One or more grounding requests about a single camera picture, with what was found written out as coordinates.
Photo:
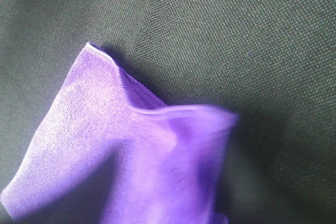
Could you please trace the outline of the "purple microfiber towel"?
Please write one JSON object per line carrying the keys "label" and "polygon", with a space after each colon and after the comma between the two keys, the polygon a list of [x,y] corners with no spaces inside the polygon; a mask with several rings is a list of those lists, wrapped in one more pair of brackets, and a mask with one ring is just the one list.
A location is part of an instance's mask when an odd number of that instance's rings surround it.
{"label": "purple microfiber towel", "polygon": [[87,43],[1,203],[16,223],[227,223],[215,198],[236,121],[164,104]]}

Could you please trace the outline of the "black table cloth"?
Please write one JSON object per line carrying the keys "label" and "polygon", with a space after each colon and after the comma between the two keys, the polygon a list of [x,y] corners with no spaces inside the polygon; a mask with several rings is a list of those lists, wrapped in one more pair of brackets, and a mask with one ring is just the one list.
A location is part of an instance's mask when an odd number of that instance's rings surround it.
{"label": "black table cloth", "polygon": [[239,115],[231,222],[335,223],[335,0],[1,0],[1,187],[87,42],[167,104]]}

